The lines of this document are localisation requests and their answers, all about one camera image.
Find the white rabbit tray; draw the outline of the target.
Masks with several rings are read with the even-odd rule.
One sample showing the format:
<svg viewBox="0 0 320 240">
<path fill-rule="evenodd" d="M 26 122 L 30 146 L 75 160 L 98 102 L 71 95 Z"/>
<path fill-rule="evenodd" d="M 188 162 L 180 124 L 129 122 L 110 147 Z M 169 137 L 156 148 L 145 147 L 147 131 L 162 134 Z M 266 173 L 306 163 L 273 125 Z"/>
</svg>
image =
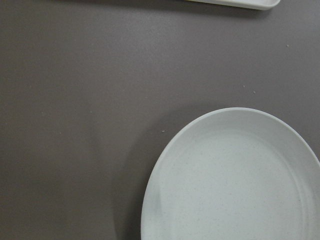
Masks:
<svg viewBox="0 0 320 240">
<path fill-rule="evenodd" d="M 191 0 L 191 2 L 266 11 L 277 6 L 281 0 Z"/>
</svg>

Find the beige round plate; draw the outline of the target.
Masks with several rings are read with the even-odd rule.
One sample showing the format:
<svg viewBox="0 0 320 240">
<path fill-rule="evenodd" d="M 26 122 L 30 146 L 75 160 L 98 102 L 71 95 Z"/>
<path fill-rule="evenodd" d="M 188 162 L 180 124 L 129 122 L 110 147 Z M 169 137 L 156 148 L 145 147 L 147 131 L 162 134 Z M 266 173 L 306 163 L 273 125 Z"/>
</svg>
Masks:
<svg viewBox="0 0 320 240">
<path fill-rule="evenodd" d="M 317 240 L 320 162 L 288 124 L 224 108 L 164 148 L 143 198 L 143 240 Z"/>
</svg>

